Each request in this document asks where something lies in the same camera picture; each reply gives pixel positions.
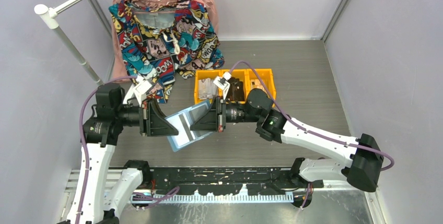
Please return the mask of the grey credit card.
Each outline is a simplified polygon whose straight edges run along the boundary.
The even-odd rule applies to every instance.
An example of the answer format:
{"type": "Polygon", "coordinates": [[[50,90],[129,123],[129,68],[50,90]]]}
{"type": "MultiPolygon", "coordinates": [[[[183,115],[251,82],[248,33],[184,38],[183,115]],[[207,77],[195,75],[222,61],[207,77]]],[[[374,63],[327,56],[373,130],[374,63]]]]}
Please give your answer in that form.
{"type": "Polygon", "coordinates": [[[192,106],[189,111],[189,116],[191,121],[193,123],[196,122],[200,117],[206,114],[207,110],[208,110],[208,105],[206,103],[199,103],[192,106]]]}

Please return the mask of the white magnetic stripe card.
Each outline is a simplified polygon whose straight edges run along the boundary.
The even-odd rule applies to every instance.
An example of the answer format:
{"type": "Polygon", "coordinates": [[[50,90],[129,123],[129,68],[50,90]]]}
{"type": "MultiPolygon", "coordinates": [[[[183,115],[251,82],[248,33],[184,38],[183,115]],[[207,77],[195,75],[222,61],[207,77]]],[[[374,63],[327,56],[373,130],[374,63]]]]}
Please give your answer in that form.
{"type": "Polygon", "coordinates": [[[201,132],[190,129],[190,122],[184,113],[171,115],[167,118],[167,121],[178,131],[178,135],[168,137],[168,141],[174,152],[204,137],[201,132]]]}

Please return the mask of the blue leather card holder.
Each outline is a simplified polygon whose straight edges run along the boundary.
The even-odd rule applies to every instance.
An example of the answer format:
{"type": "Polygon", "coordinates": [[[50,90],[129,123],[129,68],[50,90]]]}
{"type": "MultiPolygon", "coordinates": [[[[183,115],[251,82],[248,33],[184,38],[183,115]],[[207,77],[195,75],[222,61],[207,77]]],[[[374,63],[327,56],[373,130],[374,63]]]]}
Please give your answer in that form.
{"type": "Polygon", "coordinates": [[[178,130],[178,135],[167,137],[172,151],[177,152],[213,133],[191,130],[191,125],[209,109],[210,105],[209,100],[205,100],[166,117],[166,120],[178,130]]]}

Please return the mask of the yellow three-compartment bin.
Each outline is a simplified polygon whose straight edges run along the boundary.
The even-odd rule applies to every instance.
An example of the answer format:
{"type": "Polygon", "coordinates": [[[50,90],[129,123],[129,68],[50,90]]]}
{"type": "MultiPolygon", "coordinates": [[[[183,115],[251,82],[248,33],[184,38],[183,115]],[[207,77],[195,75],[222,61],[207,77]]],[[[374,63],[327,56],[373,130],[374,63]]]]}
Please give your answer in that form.
{"type": "MultiPolygon", "coordinates": [[[[212,100],[215,96],[222,97],[223,91],[213,81],[227,71],[226,69],[198,70],[195,78],[194,102],[198,104],[206,99],[212,100]]],[[[276,98],[274,75],[270,68],[257,69],[256,72],[251,69],[235,69],[231,74],[232,79],[226,97],[228,101],[238,101],[244,104],[252,89],[264,90],[265,87],[273,98],[276,98]]]]}

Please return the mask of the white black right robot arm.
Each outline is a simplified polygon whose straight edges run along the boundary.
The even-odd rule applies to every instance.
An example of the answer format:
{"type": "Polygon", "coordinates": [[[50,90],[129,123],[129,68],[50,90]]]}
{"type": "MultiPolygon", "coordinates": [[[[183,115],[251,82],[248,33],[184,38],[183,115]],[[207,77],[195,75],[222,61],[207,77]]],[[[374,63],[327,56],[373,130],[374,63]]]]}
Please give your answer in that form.
{"type": "Polygon", "coordinates": [[[256,123],[256,133],[270,142],[295,145],[324,155],[324,159],[295,159],[290,171],[293,186],[302,188],[319,180],[346,181],[349,185],[375,192],[384,157],[374,137],[344,136],[304,124],[274,108],[261,89],[249,92],[245,103],[224,102],[215,97],[209,109],[190,128],[193,131],[222,132],[226,123],[256,123]]]}

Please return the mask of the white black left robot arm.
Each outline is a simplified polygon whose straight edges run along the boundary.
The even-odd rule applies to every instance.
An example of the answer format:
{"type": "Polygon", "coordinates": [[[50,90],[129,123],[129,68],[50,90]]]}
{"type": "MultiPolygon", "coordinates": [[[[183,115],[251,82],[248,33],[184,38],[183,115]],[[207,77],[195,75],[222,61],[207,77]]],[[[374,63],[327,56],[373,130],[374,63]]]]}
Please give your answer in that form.
{"type": "Polygon", "coordinates": [[[155,100],[136,107],[125,104],[125,91],[115,82],[101,85],[93,115],[79,119],[81,170],[72,206],[64,223],[119,223],[119,217],[137,188],[151,185],[153,176],[144,160],[129,160],[109,193],[105,192],[110,161],[124,127],[138,127],[145,137],[176,136],[179,131],[166,120],[155,100]]]}

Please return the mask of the silver cards stack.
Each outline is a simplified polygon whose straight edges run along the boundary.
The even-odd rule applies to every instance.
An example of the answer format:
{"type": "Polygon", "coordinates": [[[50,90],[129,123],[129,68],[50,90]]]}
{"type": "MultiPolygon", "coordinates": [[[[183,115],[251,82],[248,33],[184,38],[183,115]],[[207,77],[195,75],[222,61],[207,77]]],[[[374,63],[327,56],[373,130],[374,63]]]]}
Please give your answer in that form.
{"type": "Polygon", "coordinates": [[[218,95],[218,88],[213,84],[213,79],[204,78],[198,80],[197,98],[199,100],[211,99],[218,95]]]}

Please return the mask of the black cards stack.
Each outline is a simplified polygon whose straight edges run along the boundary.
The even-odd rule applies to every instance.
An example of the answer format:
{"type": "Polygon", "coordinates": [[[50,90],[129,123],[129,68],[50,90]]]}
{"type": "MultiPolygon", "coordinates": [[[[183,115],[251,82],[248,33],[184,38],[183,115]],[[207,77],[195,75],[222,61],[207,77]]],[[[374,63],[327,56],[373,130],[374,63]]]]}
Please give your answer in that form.
{"type": "Polygon", "coordinates": [[[244,83],[239,78],[231,77],[229,80],[229,88],[226,100],[228,101],[244,101],[244,83]]]}

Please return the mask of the orange cards stack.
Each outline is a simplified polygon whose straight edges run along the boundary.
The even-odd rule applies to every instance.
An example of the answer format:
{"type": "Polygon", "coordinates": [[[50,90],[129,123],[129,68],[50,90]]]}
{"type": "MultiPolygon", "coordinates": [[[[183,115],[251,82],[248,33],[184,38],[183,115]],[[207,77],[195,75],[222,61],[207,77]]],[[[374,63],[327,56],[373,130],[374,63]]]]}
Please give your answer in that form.
{"type": "Polygon", "coordinates": [[[251,90],[260,89],[260,90],[266,92],[263,84],[258,79],[251,79],[250,80],[250,88],[251,88],[251,90]]]}

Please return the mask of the colourful comic print shorts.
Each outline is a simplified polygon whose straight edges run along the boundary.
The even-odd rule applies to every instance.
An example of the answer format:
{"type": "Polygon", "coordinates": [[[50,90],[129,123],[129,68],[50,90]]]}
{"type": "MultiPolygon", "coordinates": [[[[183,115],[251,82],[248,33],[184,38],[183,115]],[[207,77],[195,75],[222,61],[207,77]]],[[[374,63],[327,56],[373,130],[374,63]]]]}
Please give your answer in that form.
{"type": "Polygon", "coordinates": [[[220,41],[206,6],[195,0],[177,0],[172,6],[144,7],[120,0],[109,7],[116,32],[116,52],[129,76],[154,83],[148,98],[167,103],[176,82],[197,70],[223,67],[220,41]]]}

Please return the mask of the white metal clothes rack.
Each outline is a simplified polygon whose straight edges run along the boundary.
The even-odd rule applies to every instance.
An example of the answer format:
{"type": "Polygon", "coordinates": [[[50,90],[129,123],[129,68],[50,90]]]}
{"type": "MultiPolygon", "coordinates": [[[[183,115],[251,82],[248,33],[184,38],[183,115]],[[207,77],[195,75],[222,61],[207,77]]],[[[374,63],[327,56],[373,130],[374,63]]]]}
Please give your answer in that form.
{"type": "MultiPolygon", "coordinates": [[[[47,27],[51,29],[61,39],[62,43],[72,53],[72,55],[77,60],[79,65],[86,71],[86,73],[97,84],[97,86],[100,86],[103,85],[102,79],[90,66],[89,62],[83,57],[83,55],[79,52],[78,48],[73,44],[70,38],[62,30],[59,23],[56,21],[58,15],[72,8],[74,5],[78,4],[81,1],[83,0],[67,0],[56,7],[47,7],[47,5],[44,4],[37,4],[34,7],[34,12],[42,19],[42,21],[47,25],[47,27]]],[[[90,0],[90,2],[92,8],[99,16],[99,19],[101,19],[102,23],[104,24],[105,29],[108,32],[111,32],[110,26],[107,25],[107,21],[104,18],[103,12],[99,6],[98,1],[90,0]]]]}

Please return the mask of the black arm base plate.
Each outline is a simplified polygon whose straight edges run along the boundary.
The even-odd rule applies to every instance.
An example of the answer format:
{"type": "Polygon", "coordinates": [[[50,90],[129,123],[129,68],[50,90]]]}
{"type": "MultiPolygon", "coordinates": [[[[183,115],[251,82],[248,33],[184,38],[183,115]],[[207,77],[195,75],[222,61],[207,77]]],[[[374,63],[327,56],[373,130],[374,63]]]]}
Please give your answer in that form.
{"type": "Polygon", "coordinates": [[[161,194],[179,187],[178,195],[280,195],[306,189],[308,183],[286,167],[154,167],[138,190],[161,194]]]}

